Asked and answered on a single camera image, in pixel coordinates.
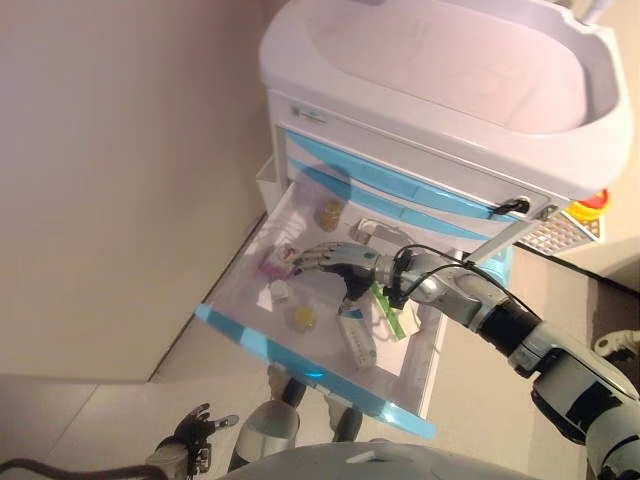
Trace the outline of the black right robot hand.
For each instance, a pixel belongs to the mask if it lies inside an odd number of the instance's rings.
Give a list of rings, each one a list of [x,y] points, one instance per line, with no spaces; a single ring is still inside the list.
[[[367,246],[349,242],[325,242],[299,253],[293,260],[293,274],[319,271],[342,278],[346,293],[339,311],[352,308],[375,281],[381,255]]]

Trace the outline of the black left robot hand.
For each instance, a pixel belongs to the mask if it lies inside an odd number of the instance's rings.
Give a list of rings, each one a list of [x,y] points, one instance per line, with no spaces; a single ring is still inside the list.
[[[239,422],[236,414],[217,419],[211,417],[211,406],[203,403],[189,412],[174,430],[174,437],[189,447],[202,446],[208,438],[219,430],[235,426]]]

